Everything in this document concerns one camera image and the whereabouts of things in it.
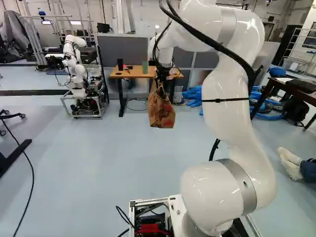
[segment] ceiling light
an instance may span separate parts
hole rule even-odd
[[[70,21],[72,25],[81,25],[81,21]]]
[[[42,25],[52,25],[53,22],[50,21],[50,20],[42,20],[42,21],[41,21],[41,24],[42,24]]]

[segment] black chair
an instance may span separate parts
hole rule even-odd
[[[14,117],[20,117],[22,119],[24,119],[26,117],[25,114],[21,114],[21,113],[17,113],[17,114],[13,114],[13,115],[10,115],[10,111],[9,110],[1,110],[0,111],[0,120],[2,119],[10,119],[10,118],[14,118]],[[5,130],[0,130],[0,136],[4,136],[6,135],[6,131]]]

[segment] wooden table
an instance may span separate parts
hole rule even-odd
[[[309,103],[309,104],[313,105],[314,107],[316,107],[316,94],[304,93],[304,92],[302,92],[302,91],[300,91],[292,86],[288,86],[287,84],[285,84],[282,81],[277,80],[276,78],[269,78],[269,81],[268,81],[264,91],[262,92],[260,100],[254,106],[254,108],[250,114],[251,119],[254,118],[254,116],[259,111],[259,109],[260,109],[261,105],[263,104],[263,102],[265,101],[265,99],[271,94],[272,90],[274,90],[274,89],[284,90],[285,92],[295,96],[296,99],[305,101],[306,103]],[[316,114],[312,117],[312,119],[304,127],[304,130],[308,129],[311,126],[311,124],[315,121],[315,119],[316,119]]]
[[[130,70],[123,70],[119,71],[118,66],[113,68],[113,71],[109,75],[110,79],[117,79],[118,80],[118,95],[119,95],[119,103],[120,103],[120,110],[119,110],[119,117],[123,117],[125,106],[127,99],[123,96],[123,88],[122,88],[122,79],[128,78],[145,78],[145,79],[154,79],[156,77],[156,67],[155,66],[148,66],[148,73],[143,73],[143,67],[139,65],[132,65],[133,69]],[[175,75],[171,76],[172,79],[168,79],[171,83],[170,86],[170,96],[169,100],[173,103],[173,94],[174,94],[174,87],[176,83],[176,78],[183,78],[184,76],[182,73],[179,72],[178,69],[175,69]]]

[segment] gray cubicle partition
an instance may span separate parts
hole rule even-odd
[[[98,43],[101,48],[102,63],[105,67],[106,77],[111,73],[112,68],[117,64],[117,58],[123,58],[124,64],[141,65],[142,61],[148,59],[149,38],[137,35],[114,35],[98,34]],[[270,66],[277,51],[279,43],[264,42],[262,50],[258,54],[253,65],[254,69],[263,64],[264,69],[258,81]],[[175,67],[178,67],[183,79],[177,79],[176,85],[183,86],[183,90],[201,84],[205,77],[216,67],[219,57],[216,51],[209,52],[188,52],[178,47],[174,48],[173,57]],[[109,95],[111,99],[117,99],[117,81],[108,80]],[[147,98],[149,93],[149,80],[133,79],[123,82],[123,91],[128,98]]]
[[[148,59],[148,37],[138,35],[97,35],[103,67],[115,67],[118,58],[126,65],[142,65]]]

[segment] white sneaker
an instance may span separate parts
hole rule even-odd
[[[283,147],[279,147],[277,149],[277,152],[279,154],[279,158],[281,160],[282,166],[285,168],[286,172],[291,177],[291,179],[293,181],[298,181],[298,180],[303,179],[303,176],[300,173],[300,165],[296,165],[295,163],[287,159],[288,157],[291,157],[291,155],[293,154]]]
[[[293,153],[291,153],[290,151],[288,151],[287,149],[283,148],[283,147],[279,147],[277,149],[277,152],[279,154],[279,156],[283,156],[284,160],[287,160],[295,165],[300,166],[302,159],[296,155],[294,155]]]

